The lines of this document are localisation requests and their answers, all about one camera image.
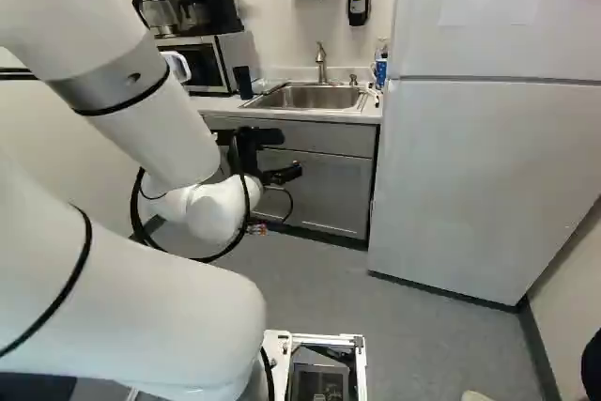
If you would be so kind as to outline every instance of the cabinet door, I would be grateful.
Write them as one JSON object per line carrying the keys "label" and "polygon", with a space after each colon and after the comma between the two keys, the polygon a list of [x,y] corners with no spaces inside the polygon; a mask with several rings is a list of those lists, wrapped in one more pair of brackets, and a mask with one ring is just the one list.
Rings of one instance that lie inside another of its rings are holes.
{"label": "cabinet door", "polygon": [[[365,239],[371,198],[370,159],[265,149],[258,153],[263,170],[300,162],[303,175],[285,188],[294,199],[287,224],[355,239]],[[285,193],[267,190],[254,213],[269,220],[281,220],[288,212]]]}

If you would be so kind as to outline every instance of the kitchen counter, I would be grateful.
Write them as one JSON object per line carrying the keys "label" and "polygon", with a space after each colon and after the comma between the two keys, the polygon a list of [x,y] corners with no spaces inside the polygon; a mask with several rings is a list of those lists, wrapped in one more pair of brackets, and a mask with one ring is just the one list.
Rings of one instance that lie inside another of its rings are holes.
{"label": "kitchen counter", "polygon": [[262,119],[292,119],[313,122],[340,122],[347,124],[379,124],[382,120],[382,104],[376,107],[376,99],[369,97],[360,112],[334,110],[284,110],[263,108],[239,108],[247,102],[238,95],[229,98],[192,96],[193,106],[200,114],[214,116],[241,116]]}

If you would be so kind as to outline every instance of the drawer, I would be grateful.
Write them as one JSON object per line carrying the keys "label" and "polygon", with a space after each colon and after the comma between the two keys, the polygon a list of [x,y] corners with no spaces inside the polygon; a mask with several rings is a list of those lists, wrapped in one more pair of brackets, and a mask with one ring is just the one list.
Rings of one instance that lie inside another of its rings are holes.
{"label": "drawer", "polygon": [[285,143],[274,147],[374,158],[375,126],[233,116],[203,115],[203,118],[212,130],[237,129],[243,126],[280,129],[284,133]]}

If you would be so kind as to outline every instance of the white refrigerator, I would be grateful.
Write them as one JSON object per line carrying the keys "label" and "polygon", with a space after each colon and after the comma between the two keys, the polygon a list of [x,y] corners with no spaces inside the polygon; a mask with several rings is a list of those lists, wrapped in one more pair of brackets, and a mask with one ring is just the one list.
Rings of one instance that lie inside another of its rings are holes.
{"label": "white refrigerator", "polygon": [[601,193],[601,0],[395,0],[369,269],[515,305]]}

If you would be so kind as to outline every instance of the baseboard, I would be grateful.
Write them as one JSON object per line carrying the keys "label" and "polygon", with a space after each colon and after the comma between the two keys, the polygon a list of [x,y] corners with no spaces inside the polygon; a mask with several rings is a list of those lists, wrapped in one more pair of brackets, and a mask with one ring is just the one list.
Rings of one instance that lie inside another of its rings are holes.
{"label": "baseboard", "polygon": [[531,355],[534,371],[536,372],[536,376],[538,376],[543,399],[545,401],[562,401],[562,396],[560,395],[560,390],[548,359],[547,350],[543,343],[543,337],[541,337],[541,333],[538,331],[536,319],[534,318],[528,298],[524,297],[518,304],[518,308],[517,316],[526,336],[526,345]]}
{"label": "baseboard", "polygon": [[444,288],[437,288],[431,285],[420,284],[419,282],[408,281],[407,279],[402,279],[400,277],[394,277],[389,274],[383,274],[377,271],[368,271],[368,274],[372,277],[376,277],[383,281],[392,282],[394,284],[400,284],[404,286],[410,286],[411,288],[416,288],[418,290],[427,291],[428,293],[432,293],[434,295],[444,296],[445,298],[451,298],[458,301],[468,302],[470,304],[479,305],[481,307],[486,307],[488,309],[501,310],[503,312],[508,312],[510,314],[517,313],[517,307],[513,305],[501,304],[500,302],[487,301],[482,300],[480,298],[475,298],[469,295],[463,295],[461,293],[455,293],[454,291],[445,290]]}

